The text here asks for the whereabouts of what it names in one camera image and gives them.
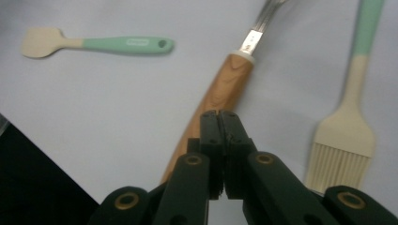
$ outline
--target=silicone spatula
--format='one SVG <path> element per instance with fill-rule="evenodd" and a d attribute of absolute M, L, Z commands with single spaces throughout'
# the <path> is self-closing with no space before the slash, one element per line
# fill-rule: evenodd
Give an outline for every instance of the silicone spatula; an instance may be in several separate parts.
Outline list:
<path fill-rule="evenodd" d="M 41 58 L 59 49 L 73 48 L 124 54 L 169 53 L 174 42 L 164 37 L 65 38 L 58 28 L 32 27 L 26 32 L 22 54 Z"/>

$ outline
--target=brush handle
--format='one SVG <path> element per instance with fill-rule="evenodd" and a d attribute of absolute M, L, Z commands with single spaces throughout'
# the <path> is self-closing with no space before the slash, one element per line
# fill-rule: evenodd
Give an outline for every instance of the brush handle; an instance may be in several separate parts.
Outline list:
<path fill-rule="evenodd" d="M 234 109 L 253 69 L 253 62 L 254 59 L 244 52 L 233 52 L 228 55 L 186 127 L 166 167 L 161 179 L 162 183 L 173 171 L 178 157 L 187 152 L 188 139 L 200 138 L 200 115 L 210 110 L 231 111 Z"/>
<path fill-rule="evenodd" d="M 342 107 L 360 110 L 360 96 L 384 0 L 362 0 Z"/>
<path fill-rule="evenodd" d="M 65 38 L 62 47 L 110 53 L 157 54 L 170 52 L 174 47 L 174 42 L 164 37 Z"/>

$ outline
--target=handle hole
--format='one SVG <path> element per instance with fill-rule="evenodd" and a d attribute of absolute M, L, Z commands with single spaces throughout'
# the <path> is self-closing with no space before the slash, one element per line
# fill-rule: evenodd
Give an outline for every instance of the handle hole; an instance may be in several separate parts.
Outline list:
<path fill-rule="evenodd" d="M 161 40 L 158 42 L 159 47 L 164 48 L 164 46 L 166 46 L 166 41 L 165 40 Z"/>

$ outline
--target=spatula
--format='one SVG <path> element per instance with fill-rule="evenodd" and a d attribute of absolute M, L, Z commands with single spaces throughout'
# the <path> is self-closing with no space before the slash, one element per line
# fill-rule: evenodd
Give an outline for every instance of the spatula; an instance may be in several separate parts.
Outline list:
<path fill-rule="evenodd" d="M 342 103 L 314 136 L 306 186 L 359 188 L 375 151 L 375 135 L 360 113 L 360 92 L 383 0 L 362 0 Z"/>
<path fill-rule="evenodd" d="M 124 54 L 158 54 L 170 52 L 173 46 L 174 42 L 164 37 L 65 38 L 58 28 L 32 27 L 24 37 L 22 54 L 41 58 L 63 48 Z"/>

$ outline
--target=brush bristles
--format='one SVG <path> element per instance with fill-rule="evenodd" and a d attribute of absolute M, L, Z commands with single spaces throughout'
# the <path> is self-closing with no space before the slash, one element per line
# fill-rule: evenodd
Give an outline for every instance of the brush bristles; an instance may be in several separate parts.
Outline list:
<path fill-rule="evenodd" d="M 305 185 L 320 193 L 340 185 L 359 188 L 369 162 L 369 157 L 314 143 Z"/>

